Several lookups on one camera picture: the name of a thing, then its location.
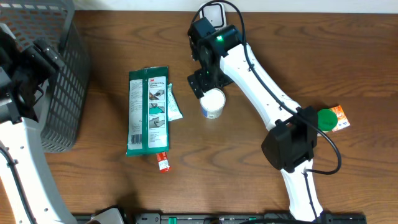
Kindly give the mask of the white plastic jar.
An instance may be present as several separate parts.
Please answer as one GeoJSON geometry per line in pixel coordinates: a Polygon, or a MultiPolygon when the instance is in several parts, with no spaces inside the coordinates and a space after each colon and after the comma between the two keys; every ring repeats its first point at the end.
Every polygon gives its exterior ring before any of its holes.
{"type": "Polygon", "coordinates": [[[200,98],[202,114],[208,119],[216,119],[220,117],[225,103],[226,97],[218,88],[213,88],[205,92],[204,96],[200,98]]]}

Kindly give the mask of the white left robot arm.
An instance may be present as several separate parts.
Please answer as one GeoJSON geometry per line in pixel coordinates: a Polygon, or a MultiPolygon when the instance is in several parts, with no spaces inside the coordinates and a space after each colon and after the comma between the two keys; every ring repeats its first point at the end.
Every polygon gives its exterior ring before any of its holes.
{"type": "Polygon", "coordinates": [[[116,207],[92,216],[74,216],[49,169],[34,106],[42,84],[65,63],[43,38],[20,51],[1,24],[1,182],[16,223],[125,223],[116,207]]]}

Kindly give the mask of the red white snack bar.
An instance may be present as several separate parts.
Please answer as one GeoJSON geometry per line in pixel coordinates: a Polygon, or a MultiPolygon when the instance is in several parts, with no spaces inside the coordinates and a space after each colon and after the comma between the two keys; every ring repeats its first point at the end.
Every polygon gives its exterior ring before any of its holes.
{"type": "Polygon", "coordinates": [[[171,169],[171,166],[169,164],[169,160],[167,158],[167,153],[166,152],[161,152],[156,154],[157,156],[157,162],[159,165],[159,170],[161,173],[168,172],[171,169]]]}

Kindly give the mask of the teal white tissue pack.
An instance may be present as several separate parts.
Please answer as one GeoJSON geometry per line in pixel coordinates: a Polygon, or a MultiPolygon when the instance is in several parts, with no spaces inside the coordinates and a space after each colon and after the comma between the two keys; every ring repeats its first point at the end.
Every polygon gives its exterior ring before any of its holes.
{"type": "Polygon", "coordinates": [[[178,104],[175,101],[174,94],[172,92],[172,84],[168,84],[167,87],[167,98],[168,98],[168,121],[174,121],[177,119],[182,119],[183,115],[181,114],[178,104]]]}

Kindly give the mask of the green white wipes pack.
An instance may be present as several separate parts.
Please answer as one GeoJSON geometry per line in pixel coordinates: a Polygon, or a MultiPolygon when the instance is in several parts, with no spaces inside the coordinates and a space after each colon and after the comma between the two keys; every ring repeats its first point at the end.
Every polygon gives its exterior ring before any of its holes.
{"type": "Polygon", "coordinates": [[[169,150],[168,67],[129,72],[128,157],[169,150]]]}

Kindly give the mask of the green lid jar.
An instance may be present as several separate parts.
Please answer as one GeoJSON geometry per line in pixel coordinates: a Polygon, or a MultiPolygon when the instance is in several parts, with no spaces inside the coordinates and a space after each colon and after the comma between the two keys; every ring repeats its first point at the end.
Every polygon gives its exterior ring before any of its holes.
{"type": "Polygon", "coordinates": [[[338,124],[338,117],[331,109],[318,111],[318,128],[323,132],[332,131],[338,124]]]}

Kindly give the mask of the orange tissue pack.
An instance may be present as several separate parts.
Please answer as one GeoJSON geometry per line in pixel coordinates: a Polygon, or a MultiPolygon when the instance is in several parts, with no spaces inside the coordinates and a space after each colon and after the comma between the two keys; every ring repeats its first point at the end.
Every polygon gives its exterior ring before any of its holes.
{"type": "Polygon", "coordinates": [[[334,114],[336,114],[336,117],[338,118],[336,126],[332,129],[333,132],[345,129],[351,125],[341,105],[332,107],[330,108],[330,110],[332,110],[332,112],[334,112],[334,114]]]}

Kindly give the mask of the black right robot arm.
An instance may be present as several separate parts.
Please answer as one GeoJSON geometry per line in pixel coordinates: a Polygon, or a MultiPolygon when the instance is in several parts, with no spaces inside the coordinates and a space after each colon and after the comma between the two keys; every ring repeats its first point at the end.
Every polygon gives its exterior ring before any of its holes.
{"type": "Polygon", "coordinates": [[[323,209],[312,177],[317,112],[311,106],[302,108],[277,86],[234,25],[215,29],[201,18],[191,23],[188,38],[192,57],[201,65],[188,77],[195,96],[204,103],[225,85],[240,88],[268,131],[261,149],[283,176],[290,214],[303,222],[318,220],[323,209]]]}

